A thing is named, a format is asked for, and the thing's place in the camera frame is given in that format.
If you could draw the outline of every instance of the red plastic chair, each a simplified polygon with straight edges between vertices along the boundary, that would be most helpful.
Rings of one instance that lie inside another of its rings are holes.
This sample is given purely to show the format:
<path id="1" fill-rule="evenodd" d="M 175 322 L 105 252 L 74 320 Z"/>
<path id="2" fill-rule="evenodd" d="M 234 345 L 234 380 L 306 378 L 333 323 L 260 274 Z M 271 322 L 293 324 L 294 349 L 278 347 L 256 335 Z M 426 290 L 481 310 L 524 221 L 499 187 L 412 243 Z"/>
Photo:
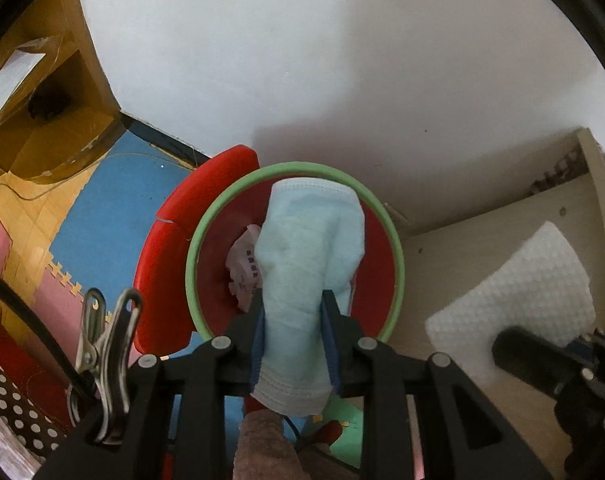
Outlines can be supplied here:
<path id="1" fill-rule="evenodd" d="M 134 339 L 139 352 L 163 356 L 188 345 L 195 330 L 185 294 L 189 242 L 218 195 L 259 167 L 254 150 L 234 146 L 194 170 L 158 210 L 134 277 L 144 300 Z"/>

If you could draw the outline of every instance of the silver clamp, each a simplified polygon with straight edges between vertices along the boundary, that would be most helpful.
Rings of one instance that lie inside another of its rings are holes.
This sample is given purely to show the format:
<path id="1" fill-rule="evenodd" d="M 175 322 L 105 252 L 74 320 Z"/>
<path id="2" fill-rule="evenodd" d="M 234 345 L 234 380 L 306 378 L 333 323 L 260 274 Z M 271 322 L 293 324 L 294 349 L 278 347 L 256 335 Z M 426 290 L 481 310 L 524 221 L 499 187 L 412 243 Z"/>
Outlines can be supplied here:
<path id="1" fill-rule="evenodd" d="M 82 318 L 76 370 L 94 381 L 103 408 L 102 424 L 94 441 L 120 444 L 130 399 L 126 374 L 129 351 L 138 319 L 142 312 L 142 297 L 135 288 L 126 288 L 116 301 L 109 323 L 105 321 L 105 298 L 96 288 L 87 291 L 82 304 Z M 71 386 L 67 392 L 67 407 L 75 426 L 84 415 L 82 399 Z"/>

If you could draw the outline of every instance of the white textured tissue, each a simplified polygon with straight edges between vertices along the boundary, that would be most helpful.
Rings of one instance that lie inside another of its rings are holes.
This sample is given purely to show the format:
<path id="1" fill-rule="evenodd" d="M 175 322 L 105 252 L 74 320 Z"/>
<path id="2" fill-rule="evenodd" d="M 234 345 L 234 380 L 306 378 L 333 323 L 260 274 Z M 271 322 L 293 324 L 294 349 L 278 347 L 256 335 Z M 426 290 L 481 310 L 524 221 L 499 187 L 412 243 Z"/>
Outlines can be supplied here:
<path id="1" fill-rule="evenodd" d="M 545 223 L 480 285 L 427 319 L 432 345 L 481 386 L 500 377 L 491 356 L 496 336 L 518 325 L 565 346 L 596 319 L 589 277 L 574 249 Z"/>

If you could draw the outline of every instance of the white paper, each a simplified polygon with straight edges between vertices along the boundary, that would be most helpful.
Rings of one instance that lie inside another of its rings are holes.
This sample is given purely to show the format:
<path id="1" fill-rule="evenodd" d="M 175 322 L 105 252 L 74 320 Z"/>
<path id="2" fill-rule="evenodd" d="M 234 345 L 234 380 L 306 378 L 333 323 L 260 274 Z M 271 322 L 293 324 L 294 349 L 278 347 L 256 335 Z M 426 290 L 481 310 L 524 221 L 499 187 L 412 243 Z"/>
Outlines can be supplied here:
<path id="1" fill-rule="evenodd" d="M 0 111 L 13 92 L 34 69 L 44 54 L 30 54 L 15 50 L 4 66 L 0 69 Z"/>

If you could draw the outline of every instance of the red plastic object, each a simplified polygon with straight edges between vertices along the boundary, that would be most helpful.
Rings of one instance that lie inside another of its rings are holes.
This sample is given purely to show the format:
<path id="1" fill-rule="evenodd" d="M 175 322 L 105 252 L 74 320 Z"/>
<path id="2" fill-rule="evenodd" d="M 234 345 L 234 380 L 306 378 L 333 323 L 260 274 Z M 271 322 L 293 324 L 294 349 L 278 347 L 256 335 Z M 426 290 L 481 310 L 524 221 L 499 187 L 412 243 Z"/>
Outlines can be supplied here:
<path id="1" fill-rule="evenodd" d="M 194 170 L 158 210 L 134 277 L 144 300 L 134 340 L 138 351 L 162 356 L 188 345 L 195 330 L 185 295 L 189 240 L 218 195 L 259 167 L 256 152 L 234 146 Z"/>
<path id="2" fill-rule="evenodd" d="M 17 388 L 61 428 L 71 431 L 65 387 L 45 371 L 0 324 L 0 366 Z"/>
<path id="3" fill-rule="evenodd" d="M 214 218 L 198 254 L 198 301 L 202 316 L 214 336 L 224 334 L 234 316 L 240 314 L 236 298 L 229 292 L 225 259 L 231 245 L 249 224 L 262 225 L 271 187 L 282 176 L 259 182 L 240 192 Z M 351 316 L 358 319 L 366 335 L 376 337 L 385 325 L 395 290 L 395 264 L 385 228 L 374 212 L 361 202 L 365 212 L 365 256 L 356 273 Z"/>

